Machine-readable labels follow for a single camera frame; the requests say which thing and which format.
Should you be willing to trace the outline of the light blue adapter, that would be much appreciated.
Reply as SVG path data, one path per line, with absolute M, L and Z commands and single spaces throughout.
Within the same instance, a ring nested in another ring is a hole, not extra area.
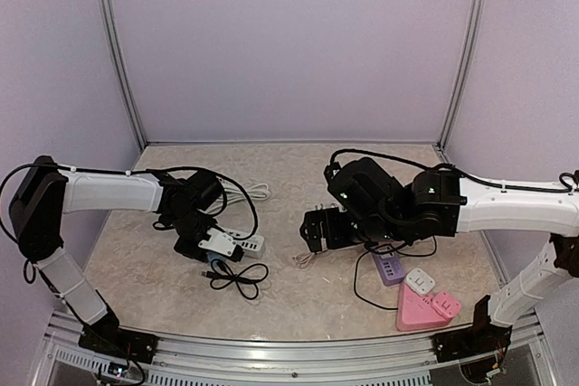
M 223 265 L 225 264 L 225 258 L 218 253 L 209 252 L 207 254 L 207 262 L 211 268 L 218 268 L 222 270 Z

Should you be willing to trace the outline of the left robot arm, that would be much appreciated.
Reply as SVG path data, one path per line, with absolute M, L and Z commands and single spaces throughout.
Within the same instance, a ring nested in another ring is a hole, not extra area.
M 246 188 L 231 177 L 199 166 L 107 170 L 58 164 L 49 155 L 12 169 L 6 187 L 21 178 L 7 205 L 1 230 L 25 260 L 29 280 L 41 278 L 82 325 L 81 343 L 92 340 L 109 354 L 133 340 L 118 316 L 66 250 L 62 222 L 68 215 L 115 211 L 156 215 L 160 231 L 176 234 L 179 254 L 206 262 L 213 255 L 238 261 L 259 218 Z

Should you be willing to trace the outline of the pink plug adapter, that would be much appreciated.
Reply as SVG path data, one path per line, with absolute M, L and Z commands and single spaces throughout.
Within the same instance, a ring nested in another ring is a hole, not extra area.
M 433 297 L 431 304 L 433 310 L 448 321 L 456 317 L 461 311 L 460 301 L 444 291 L 437 293 Z

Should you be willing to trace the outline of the pink triangular power strip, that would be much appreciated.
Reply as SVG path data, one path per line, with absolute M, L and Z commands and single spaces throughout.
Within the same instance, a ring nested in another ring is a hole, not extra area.
M 438 315 L 431 301 L 436 293 L 420 296 L 402 283 L 399 287 L 395 325 L 398 331 L 412 332 L 448 326 L 450 321 Z

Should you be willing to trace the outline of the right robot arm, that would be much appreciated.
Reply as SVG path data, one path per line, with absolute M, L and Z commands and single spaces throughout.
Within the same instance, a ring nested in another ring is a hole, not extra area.
M 356 150 L 341 165 L 337 150 L 324 170 L 336 208 L 306 212 L 299 228 L 314 254 L 362 244 L 398 248 L 417 240 L 476 231 L 535 231 L 549 234 L 537 258 L 498 292 L 484 297 L 462 343 L 482 353 L 530 308 L 578 275 L 578 174 L 563 172 L 554 183 L 479 178 L 458 167 L 412 162 L 418 174 L 401 184 L 378 164 L 382 154 Z

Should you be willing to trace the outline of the purple power strip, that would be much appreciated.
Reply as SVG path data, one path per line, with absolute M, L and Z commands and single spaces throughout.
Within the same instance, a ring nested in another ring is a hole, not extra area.
M 405 271 L 403 269 L 402 263 L 395 253 L 373 253 L 372 258 L 384 286 L 392 287 L 403 282 L 405 278 Z

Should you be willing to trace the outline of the white plug adapter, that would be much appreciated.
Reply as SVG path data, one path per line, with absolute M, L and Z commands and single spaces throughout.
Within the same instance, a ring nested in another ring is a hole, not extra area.
M 405 278 L 404 284 L 414 293 L 425 296 L 429 294 L 436 286 L 435 280 L 421 268 L 413 268 Z

